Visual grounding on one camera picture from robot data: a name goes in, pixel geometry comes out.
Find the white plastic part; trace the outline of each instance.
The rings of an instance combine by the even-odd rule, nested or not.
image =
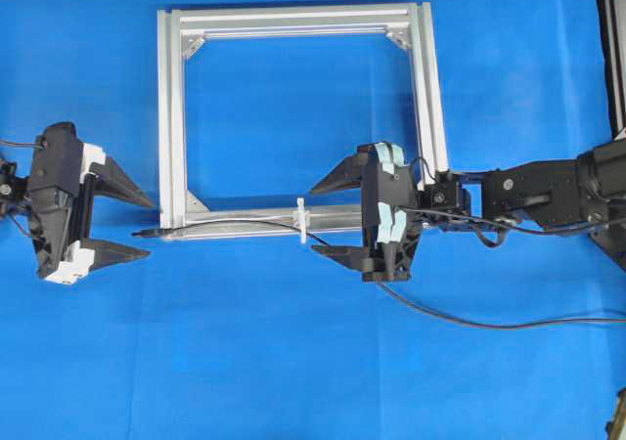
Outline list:
[[[80,247],[77,240],[67,247],[66,259],[59,263],[57,270],[46,277],[46,281],[71,286],[78,279],[89,274],[89,268],[96,258],[96,251]]]
[[[300,242],[306,244],[306,221],[308,219],[308,212],[304,210],[304,198],[297,198],[297,221],[296,227],[300,229]]]
[[[80,166],[80,184],[85,180],[85,176],[89,174],[89,168],[93,163],[105,164],[107,162],[107,154],[97,145],[83,144],[82,148],[82,164]]]

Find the black plastic part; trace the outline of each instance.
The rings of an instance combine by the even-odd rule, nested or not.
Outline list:
[[[47,188],[58,188],[76,198],[80,192],[80,168],[83,143],[76,137],[71,122],[60,122],[48,127],[37,144],[30,166],[28,193]]]
[[[595,147],[578,160],[586,171],[590,194],[603,200],[626,198],[626,140]]]
[[[98,177],[96,196],[116,198],[145,208],[155,206],[110,156],[107,156],[105,164],[93,163],[89,170]]]
[[[399,242],[378,242],[381,224],[379,203],[391,208],[417,207],[417,192],[411,165],[395,165],[393,173],[382,168],[374,144],[358,147],[357,153],[342,161],[320,181],[311,194],[361,188],[363,246],[313,246],[320,254],[348,269],[361,272],[364,281],[406,281],[422,233],[411,212]]]
[[[0,219],[9,213],[25,213],[24,194],[26,192],[26,180],[16,177],[17,163],[5,161],[0,157],[0,188],[8,187],[9,193],[0,192]]]
[[[108,156],[105,164],[92,163],[81,184],[84,144],[71,122],[51,125],[37,143],[42,148],[33,154],[27,183],[28,226],[39,264],[37,275],[45,279],[54,273],[67,247],[76,241],[96,251],[90,270],[148,256],[141,249],[89,238],[94,196],[153,206],[117,163]]]
[[[73,213],[69,222],[68,243],[89,238],[91,232],[91,215],[94,207],[94,192],[97,179],[93,174],[87,174],[80,187],[80,194],[74,200]]]
[[[96,251],[95,261],[89,268],[90,272],[102,269],[103,267],[132,262],[150,256],[150,253],[143,249],[137,249],[116,242],[106,242],[104,240],[84,239],[81,240],[80,246]]]
[[[535,161],[488,172],[482,182],[483,217],[521,218],[521,212],[543,228],[585,221],[576,161]]]
[[[626,0],[598,0],[612,137],[626,126]]]
[[[30,194],[31,215],[28,228],[39,268],[37,275],[45,279],[55,272],[67,248],[69,217],[74,198],[59,188],[45,188]]]
[[[367,152],[349,156],[322,181],[311,189],[310,194],[334,193],[348,189],[357,189],[361,186],[362,168],[369,160]]]
[[[147,230],[140,230],[139,232],[133,232],[130,235],[132,237],[141,237],[141,238],[158,238],[164,237],[172,233],[176,229],[173,228],[149,228]]]
[[[470,212],[470,193],[460,181],[444,180],[425,186],[420,208]]]

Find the square frame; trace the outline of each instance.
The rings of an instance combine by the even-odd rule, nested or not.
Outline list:
[[[259,37],[330,36],[380,33],[410,59],[417,151],[422,180],[425,174],[447,171],[439,75],[430,4],[367,5],[171,10],[157,13],[158,44],[158,167],[161,228],[180,228],[212,221],[167,236],[168,240],[205,240],[288,235],[291,232],[261,223],[214,223],[215,220],[264,220],[299,226],[306,216],[312,233],[361,230],[361,206],[323,205],[258,208],[211,212],[187,187],[185,128],[185,62],[206,41]]]

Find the blue background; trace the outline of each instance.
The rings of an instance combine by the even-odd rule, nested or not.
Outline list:
[[[0,137],[71,119],[157,199],[157,10],[328,1],[389,0],[0,0]],[[595,0],[426,1],[453,168],[609,139]],[[384,38],[208,43],[187,89],[190,189],[215,209],[292,204],[356,144],[415,142],[406,59]],[[2,153],[27,174],[29,152]],[[36,280],[30,243],[0,225],[3,438],[604,438],[626,385],[624,329],[457,328],[295,237],[128,236],[156,224],[99,198],[93,236],[154,254],[74,287]],[[626,308],[626,278],[585,237],[492,251],[432,232],[413,270],[411,297],[491,323]]]

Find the black cable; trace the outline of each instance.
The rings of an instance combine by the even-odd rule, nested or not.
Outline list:
[[[9,218],[11,219],[11,221],[13,223],[15,223],[18,226],[18,230],[20,231],[20,233],[22,235],[24,235],[27,238],[30,238],[31,240],[36,240],[38,242],[43,242],[40,238],[36,237],[35,235],[27,232],[24,227],[22,226],[22,224],[18,221],[18,219],[15,217],[15,215],[13,215],[12,213],[8,214]]]
[[[490,247],[490,248],[494,248],[494,247],[498,247],[502,245],[505,242],[507,233],[509,232],[509,230],[505,230],[504,228],[499,228],[498,231],[496,232],[498,234],[498,238],[494,242],[492,242],[491,240],[489,240],[487,237],[483,235],[482,230],[480,230],[478,226],[474,225],[472,228],[473,228],[473,232],[476,233],[476,235],[478,236],[478,239],[480,240],[480,242],[482,242],[485,246]]]
[[[284,223],[270,222],[266,220],[248,220],[248,219],[216,219],[216,220],[208,220],[206,222],[200,223],[192,223],[191,225],[186,225],[184,227],[179,228],[153,228],[150,230],[142,230],[140,232],[135,232],[132,234],[133,237],[142,237],[142,238],[157,238],[157,237],[166,237],[167,235],[171,235],[172,233],[180,232],[182,230],[189,230],[191,228],[203,227],[205,225],[217,224],[217,223],[260,223],[263,225],[271,225],[278,228],[284,228],[286,230],[292,230],[300,233],[300,229],[294,227],[292,225],[286,225]],[[316,242],[323,244],[324,246],[330,246],[328,242],[325,242],[317,235],[313,235],[312,233],[306,232],[306,236],[312,238]]]
[[[485,223],[487,225],[491,225],[492,227],[496,227],[496,228],[512,230],[515,232],[526,233],[528,235],[538,235],[538,236],[567,237],[569,235],[575,235],[578,233],[591,231],[601,226],[617,225],[618,223],[626,222],[626,217],[622,217],[622,218],[615,218],[613,220],[607,220],[604,222],[590,223],[588,225],[582,225],[580,227],[564,228],[560,230],[531,230],[529,228],[516,227],[515,225],[509,225],[503,222],[496,222],[494,220],[488,220],[486,218],[476,217],[474,215],[464,215],[462,213],[444,212],[441,210],[431,210],[428,208],[410,208],[410,207],[400,207],[400,208],[408,212],[416,212],[416,213],[421,213],[424,215],[428,215],[428,214],[439,215],[442,217],[456,218],[458,220],[466,220],[469,222]]]
[[[434,318],[445,320],[449,323],[464,326],[466,328],[474,328],[478,330],[528,330],[531,328],[543,328],[547,326],[558,325],[590,325],[590,324],[614,324],[621,325],[626,324],[626,318],[562,318],[555,320],[542,320],[534,321],[530,323],[521,323],[517,325],[490,325],[486,323],[479,323],[476,321],[466,320],[464,318],[458,318],[456,316],[446,315],[437,310],[427,308],[423,305],[408,300],[404,296],[392,290],[388,285],[382,282],[376,282],[376,285],[382,288],[387,294],[408,306],[418,313],[428,315]]]
[[[21,149],[38,149],[38,150],[43,149],[43,147],[39,144],[23,144],[21,142],[10,142],[8,140],[0,140],[0,145],[4,145],[6,147],[21,148]]]
[[[432,179],[435,183],[437,182],[437,180],[434,178],[434,176],[432,176],[432,173],[430,173],[430,166],[428,166],[428,162],[424,159],[423,156],[421,155],[417,155],[412,161],[411,161],[411,174],[413,174],[413,168],[415,166],[415,163],[417,161],[420,161],[423,165],[424,165],[424,170],[426,172],[426,174],[430,177],[430,179]]]

